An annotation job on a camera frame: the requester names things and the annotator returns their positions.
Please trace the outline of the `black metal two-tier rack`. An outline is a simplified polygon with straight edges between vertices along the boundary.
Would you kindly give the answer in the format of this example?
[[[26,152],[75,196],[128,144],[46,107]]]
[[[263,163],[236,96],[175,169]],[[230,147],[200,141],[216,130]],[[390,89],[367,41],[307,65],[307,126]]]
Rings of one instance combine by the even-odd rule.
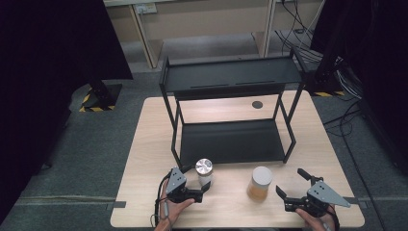
[[[171,152],[178,166],[191,166],[201,158],[215,164],[286,163],[296,139],[293,114],[309,69],[297,48],[282,57],[171,64],[164,60],[159,86],[173,129]],[[277,96],[275,112],[281,112],[290,137],[284,149],[276,116],[236,121],[186,122],[182,101]]]

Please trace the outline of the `glass jar with metal lid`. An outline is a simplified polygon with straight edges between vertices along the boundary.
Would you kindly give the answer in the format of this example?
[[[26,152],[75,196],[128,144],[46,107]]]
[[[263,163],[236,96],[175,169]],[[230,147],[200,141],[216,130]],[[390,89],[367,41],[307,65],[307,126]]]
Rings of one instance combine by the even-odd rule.
[[[198,182],[204,186],[213,180],[213,163],[209,159],[200,159],[195,164]]]

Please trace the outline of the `orange jar with white lid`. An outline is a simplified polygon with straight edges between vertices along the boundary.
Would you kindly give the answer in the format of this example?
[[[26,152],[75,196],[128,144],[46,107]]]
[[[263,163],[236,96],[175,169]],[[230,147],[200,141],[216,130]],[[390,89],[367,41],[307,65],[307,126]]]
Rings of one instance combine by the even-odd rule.
[[[247,195],[254,201],[264,201],[268,197],[271,181],[272,172],[267,167],[255,167],[247,187]]]

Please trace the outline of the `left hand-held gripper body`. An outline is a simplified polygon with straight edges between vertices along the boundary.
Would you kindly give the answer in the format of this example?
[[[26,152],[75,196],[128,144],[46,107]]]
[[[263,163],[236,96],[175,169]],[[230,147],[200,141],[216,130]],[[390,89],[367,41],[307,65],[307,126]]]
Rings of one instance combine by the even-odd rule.
[[[174,167],[169,173],[166,186],[166,197],[174,202],[181,203],[187,199],[193,199],[195,203],[201,203],[203,191],[190,190],[186,187],[187,178],[178,167]]]

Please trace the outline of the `dark curtain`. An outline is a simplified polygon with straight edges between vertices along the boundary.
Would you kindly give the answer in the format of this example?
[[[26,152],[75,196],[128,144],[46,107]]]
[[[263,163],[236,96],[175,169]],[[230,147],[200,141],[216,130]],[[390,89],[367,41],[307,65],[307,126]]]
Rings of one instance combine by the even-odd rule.
[[[103,0],[0,0],[0,224],[50,155],[73,92],[131,76]]]
[[[340,65],[360,80],[363,108],[408,176],[408,0],[325,0],[312,49],[323,54],[316,83]]]

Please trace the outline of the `black stand base striped edge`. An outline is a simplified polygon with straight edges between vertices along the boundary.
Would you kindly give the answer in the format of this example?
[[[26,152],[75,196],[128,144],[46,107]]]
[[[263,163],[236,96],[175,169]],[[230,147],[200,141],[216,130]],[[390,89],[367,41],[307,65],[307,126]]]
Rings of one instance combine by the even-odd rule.
[[[82,102],[80,112],[112,111],[121,89],[121,84],[107,85],[102,90],[90,89]]]
[[[340,83],[338,75],[332,73],[328,76],[326,81],[316,83],[312,93],[313,95],[322,97],[343,96],[344,89]]]

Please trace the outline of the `person's right hand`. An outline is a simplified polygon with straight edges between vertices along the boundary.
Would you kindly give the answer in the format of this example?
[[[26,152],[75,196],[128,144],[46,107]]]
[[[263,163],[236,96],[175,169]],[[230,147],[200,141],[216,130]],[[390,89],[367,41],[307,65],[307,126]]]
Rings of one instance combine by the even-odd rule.
[[[327,208],[327,213],[320,218],[315,218],[300,208],[296,209],[295,212],[304,219],[305,226],[313,231],[336,231],[336,221],[333,218],[335,214],[334,205],[330,205]]]

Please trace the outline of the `white wall socket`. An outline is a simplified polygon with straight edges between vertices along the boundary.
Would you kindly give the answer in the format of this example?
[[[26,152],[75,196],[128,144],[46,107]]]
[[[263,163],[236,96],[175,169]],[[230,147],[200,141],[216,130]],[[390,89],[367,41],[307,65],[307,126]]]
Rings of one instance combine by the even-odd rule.
[[[138,14],[149,14],[157,13],[157,8],[155,3],[141,3],[135,4],[134,9]]]

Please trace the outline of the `light wooden frame furniture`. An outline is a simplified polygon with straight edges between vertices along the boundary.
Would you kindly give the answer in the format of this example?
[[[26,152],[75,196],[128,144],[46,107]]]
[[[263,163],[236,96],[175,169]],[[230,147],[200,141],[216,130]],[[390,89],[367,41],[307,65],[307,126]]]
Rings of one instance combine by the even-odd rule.
[[[103,0],[118,38],[139,41],[151,68],[166,39],[249,34],[261,57],[268,54],[274,0]],[[138,14],[135,4],[155,3],[157,13]]]

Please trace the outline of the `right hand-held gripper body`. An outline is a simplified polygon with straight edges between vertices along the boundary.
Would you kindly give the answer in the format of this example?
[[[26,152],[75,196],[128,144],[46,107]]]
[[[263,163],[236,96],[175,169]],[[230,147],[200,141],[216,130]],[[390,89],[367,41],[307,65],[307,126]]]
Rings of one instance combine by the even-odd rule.
[[[301,198],[287,197],[283,193],[283,202],[286,212],[294,212],[296,209],[302,209],[314,218],[320,218],[327,214],[327,208],[330,205],[339,205],[350,208],[351,204],[341,195],[329,187],[322,177],[313,175],[303,175],[306,181],[311,182],[311,187],[306,195]]]

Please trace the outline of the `person's left hand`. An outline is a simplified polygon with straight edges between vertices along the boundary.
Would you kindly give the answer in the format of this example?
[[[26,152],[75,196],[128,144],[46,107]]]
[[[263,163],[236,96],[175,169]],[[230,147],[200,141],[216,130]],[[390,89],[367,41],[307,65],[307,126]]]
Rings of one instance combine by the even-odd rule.
[[[181,213],[194,203],[193,199],[187,199],[181,203],[174,203],[166,198],[166,186],[168,180],[163,183],[163,188],[160,196],[159,202],[159,212],[157,226],[167,226],[171,227],[175,224]]]

